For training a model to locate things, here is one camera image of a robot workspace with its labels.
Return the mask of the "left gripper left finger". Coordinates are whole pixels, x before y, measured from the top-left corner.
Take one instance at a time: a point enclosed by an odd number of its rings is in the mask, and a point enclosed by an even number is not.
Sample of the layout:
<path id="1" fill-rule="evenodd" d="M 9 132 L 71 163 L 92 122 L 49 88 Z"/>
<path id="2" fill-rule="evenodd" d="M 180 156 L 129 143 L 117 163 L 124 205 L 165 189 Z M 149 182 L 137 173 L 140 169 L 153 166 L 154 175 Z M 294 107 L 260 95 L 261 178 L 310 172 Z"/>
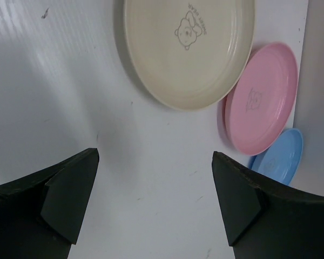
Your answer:
<path id="1" fill-rule="evenodd" d="M 88 148 L 0 185 L 0 258 L 67 258 L 77 243 L 99 164 Z"/>

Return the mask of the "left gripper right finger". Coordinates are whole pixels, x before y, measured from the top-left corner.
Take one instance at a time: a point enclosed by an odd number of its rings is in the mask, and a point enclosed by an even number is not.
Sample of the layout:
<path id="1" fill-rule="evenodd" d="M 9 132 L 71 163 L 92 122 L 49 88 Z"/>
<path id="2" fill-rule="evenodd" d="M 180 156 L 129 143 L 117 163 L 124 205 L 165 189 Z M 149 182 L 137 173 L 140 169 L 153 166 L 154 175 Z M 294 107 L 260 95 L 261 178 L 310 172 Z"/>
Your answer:
<path id="1" fill-rule="evenodd" d="M 212 172 L 236 258 L 324 258 L 324 196 L 304 192 L 214 152 Z"/>

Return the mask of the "cream white plate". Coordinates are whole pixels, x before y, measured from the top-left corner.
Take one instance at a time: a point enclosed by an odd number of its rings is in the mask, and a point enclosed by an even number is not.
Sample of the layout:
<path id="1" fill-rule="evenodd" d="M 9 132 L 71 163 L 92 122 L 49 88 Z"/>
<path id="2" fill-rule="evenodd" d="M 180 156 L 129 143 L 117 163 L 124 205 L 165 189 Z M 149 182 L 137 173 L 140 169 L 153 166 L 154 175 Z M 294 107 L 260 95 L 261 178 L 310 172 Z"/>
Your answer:
<path id="1" fill-rule="evenodd" d="M 221 100 L 251 54 L 255 1 L 125 1 L 123 14 L 139 79 L 176 110 Z"/>

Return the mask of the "far blue plate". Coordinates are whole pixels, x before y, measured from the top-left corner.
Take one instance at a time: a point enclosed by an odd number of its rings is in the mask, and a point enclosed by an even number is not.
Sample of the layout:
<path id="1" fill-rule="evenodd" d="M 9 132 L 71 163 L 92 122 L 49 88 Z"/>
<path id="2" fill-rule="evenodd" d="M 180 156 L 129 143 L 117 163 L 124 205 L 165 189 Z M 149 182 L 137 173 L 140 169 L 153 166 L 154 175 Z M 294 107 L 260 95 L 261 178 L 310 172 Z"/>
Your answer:
<path id="1" fill-rule="evenodd" d="M 302 152 L 300 130 L 286 129 L 268 149 L 252 159 L 250 169 L 288 186 L 298 170 Z"/>

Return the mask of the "pink plate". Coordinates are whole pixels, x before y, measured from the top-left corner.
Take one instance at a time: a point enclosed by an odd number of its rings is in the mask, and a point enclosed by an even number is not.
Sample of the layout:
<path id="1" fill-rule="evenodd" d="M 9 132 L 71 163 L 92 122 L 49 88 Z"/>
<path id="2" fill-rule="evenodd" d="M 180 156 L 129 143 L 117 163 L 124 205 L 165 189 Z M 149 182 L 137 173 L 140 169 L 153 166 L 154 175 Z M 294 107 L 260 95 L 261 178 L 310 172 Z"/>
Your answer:
<path id="1" fill-rule="evenodd" d="M 292 49 L 270 43 L 255 51 L 225 106 L 225 128 L 233 147 L 246 155 L 264 152 L 285 128 L 298 89 Z"/>

